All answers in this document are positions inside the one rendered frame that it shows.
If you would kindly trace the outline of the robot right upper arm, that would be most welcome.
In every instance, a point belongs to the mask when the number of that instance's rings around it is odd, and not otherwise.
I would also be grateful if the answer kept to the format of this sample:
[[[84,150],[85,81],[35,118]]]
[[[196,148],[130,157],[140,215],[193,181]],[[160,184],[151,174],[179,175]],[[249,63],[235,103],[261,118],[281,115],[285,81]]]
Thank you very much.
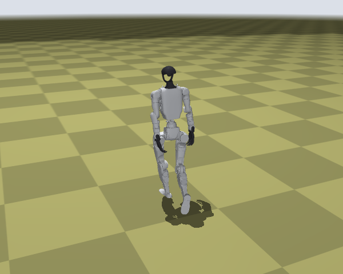
[[[183,98],[183,103],[184,103],[184,112],[188,113],[191,112],[190,110],[190,96],[189,96],[189,90],[186,87],[181,87],[182,88],[182,98]]]

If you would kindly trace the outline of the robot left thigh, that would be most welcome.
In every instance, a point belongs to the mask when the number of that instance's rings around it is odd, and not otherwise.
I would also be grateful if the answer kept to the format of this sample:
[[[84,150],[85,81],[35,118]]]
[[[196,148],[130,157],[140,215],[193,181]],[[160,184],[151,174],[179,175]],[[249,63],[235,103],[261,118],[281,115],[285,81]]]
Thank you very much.
[[[161,143],[161,146],[162,146],[162,149],[164,150],[164,142],[165,142],[165,139],[166,139],[166,132],[165,131],[162,131],[162,132],[159,132],[160,133],[160,143]],[[157,163],[161,163],[162,166],[163,166],[163,170],[166,170],[168,168],[168,163],[167,161],[164,159],[164,152],[161,152],[160,149],[158,148],[157,146],[157,143],[155,141],[155,138],[153,137],[153,148],[154,148],[154,153],[155,153],[155,158],[157,160]]]

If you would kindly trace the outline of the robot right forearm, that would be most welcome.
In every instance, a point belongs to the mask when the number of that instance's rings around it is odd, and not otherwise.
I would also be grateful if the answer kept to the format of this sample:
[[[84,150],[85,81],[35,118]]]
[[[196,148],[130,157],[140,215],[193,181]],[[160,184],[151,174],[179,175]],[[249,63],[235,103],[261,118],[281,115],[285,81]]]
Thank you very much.
[[[192,113],[192,107],[190,106],[190,110],[191,112],[188,112],[186,114],[187,117],[187,122],[188,122],[188,130],[192,130],[192,127],[194,126],[194,120],[193,120],[193,113]],[[195,126],[194,126],[195,129]]]

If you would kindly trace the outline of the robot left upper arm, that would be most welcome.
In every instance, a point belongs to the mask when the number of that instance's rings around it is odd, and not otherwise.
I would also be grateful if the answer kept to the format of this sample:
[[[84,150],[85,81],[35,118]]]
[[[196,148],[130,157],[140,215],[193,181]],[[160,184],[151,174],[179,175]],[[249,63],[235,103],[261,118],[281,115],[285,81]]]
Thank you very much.
[[[161,96],[161,90],[155,90],[150,94],[153,112],[156,114],[157,119],[159,118],[159,100]]]

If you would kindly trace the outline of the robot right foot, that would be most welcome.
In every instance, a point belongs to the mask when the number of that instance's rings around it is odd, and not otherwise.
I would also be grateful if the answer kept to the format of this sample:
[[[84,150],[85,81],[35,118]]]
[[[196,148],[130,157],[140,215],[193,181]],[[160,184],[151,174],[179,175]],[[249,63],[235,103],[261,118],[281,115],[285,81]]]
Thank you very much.
[[[190,195],[189,194],[185,194],[183,202],[182,202],[182,206],[181,206],[181,213],[183,215],[186,215],[189,212],[189,208],[190,208]]]

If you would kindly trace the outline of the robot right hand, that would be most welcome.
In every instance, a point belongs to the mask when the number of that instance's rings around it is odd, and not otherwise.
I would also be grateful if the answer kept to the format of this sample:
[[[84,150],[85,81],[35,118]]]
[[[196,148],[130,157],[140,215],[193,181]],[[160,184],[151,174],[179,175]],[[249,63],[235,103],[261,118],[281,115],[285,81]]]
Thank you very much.
[[[187,146],[191,146],[194,143],[194,126],[192,127],[192,130],[188,130],[189,131],[189,141],[186,143]]]

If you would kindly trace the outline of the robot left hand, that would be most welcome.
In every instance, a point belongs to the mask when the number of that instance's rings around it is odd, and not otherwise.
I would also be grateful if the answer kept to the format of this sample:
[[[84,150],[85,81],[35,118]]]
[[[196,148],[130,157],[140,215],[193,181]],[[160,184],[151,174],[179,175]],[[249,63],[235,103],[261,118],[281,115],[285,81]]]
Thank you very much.
[[[157,134],[155,137],[156,137],[155,141],[156,141],[157,146],[160,149],[160,151],[166,153],[167,151],[162,149],[162,146],[161,146],[161,143],[160,143],[161,138],[159,137],[159,135]]]

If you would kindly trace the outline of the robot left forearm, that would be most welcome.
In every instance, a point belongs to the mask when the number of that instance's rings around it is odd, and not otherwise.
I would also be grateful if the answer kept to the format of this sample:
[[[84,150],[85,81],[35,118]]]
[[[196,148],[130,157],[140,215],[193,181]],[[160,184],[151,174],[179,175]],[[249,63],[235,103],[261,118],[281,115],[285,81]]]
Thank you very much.
[[[159,137],[161,137],[160,136],[160,127],[159,127],[159,120],[157,120],[157,117],[156,117],[156,114],[154,113],[154,112],[152,112],[151,114],[150,114],[150,117],[151,117],[151,121],[152,121],[152,124],[153,124],[153,132],[154,132],[154,135],[153,135],[153,137],[156,139],[156,135],[158,134],[159,135]]]

